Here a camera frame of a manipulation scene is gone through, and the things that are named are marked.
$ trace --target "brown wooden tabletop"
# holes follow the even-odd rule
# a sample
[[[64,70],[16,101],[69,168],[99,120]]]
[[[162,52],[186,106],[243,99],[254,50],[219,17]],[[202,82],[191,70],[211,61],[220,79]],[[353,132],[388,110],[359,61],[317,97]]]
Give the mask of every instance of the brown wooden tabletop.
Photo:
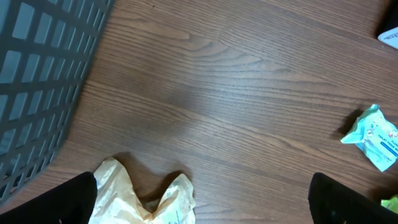
[[[117,0],[68,140],[0,211],[109,156],[143,200],[186,173],[198,223],[311,223],[315,172],[398,193],[397,164],[339,141],[373,103],[398,124],[398,50],[375,35],[388,4]]]

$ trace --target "wooden table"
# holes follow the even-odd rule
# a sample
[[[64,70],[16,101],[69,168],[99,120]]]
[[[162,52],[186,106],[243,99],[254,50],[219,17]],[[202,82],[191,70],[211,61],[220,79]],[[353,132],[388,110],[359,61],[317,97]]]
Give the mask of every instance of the wooden table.
[[[398,121],[398,50],[375,38],[387,5],[117,0],[62,151],[1,210],[109,156],[144,201],[186,173],[198,223],[311,223],[315,172],[398,192],[398,165],[339,141],[373,103]]]

